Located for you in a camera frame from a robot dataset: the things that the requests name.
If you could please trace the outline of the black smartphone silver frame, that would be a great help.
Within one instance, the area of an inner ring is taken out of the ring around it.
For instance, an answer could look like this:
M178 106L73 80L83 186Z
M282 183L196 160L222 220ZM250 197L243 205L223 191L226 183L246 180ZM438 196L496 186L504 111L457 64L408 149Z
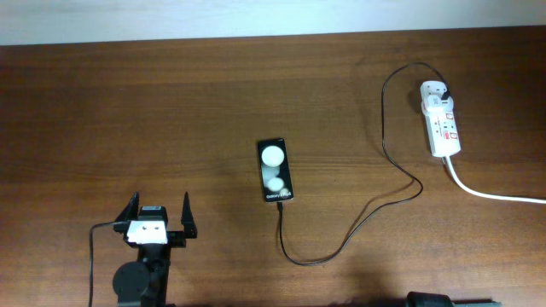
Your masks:
M264 201L284 202L294 197L288 151L283 138L257 142Z

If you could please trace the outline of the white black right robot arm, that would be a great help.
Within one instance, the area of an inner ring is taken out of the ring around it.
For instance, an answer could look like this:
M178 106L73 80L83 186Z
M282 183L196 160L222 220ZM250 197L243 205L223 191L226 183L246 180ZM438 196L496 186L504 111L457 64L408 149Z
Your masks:
M408 293L405 300L406 307L453 307L451 299L443 294Z

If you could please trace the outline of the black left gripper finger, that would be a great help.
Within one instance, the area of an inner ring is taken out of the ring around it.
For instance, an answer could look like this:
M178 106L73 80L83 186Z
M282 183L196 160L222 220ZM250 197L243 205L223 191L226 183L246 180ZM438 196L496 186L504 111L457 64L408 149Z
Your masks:
M186 239L196 239L198 236L197 226L191 211L189 193L186 192L183 198L183 209L181 215L181 224Z
M117 233L126 233L130 223L137 219L139 210L139 193L135 192L129 200L127 206L114 220L113 230Z

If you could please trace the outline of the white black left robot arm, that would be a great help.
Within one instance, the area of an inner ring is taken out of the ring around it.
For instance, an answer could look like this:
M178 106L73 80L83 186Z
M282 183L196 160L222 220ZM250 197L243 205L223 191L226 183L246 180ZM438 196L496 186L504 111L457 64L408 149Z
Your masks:
M169 230L164 206L140 206L139 194L114 220L113 230L124 242L137 249L137 259L123 264L113 276L113 290L118 306L165 306L171 250L186 247L197 237L197 227L189 195L183 197L181 230Z

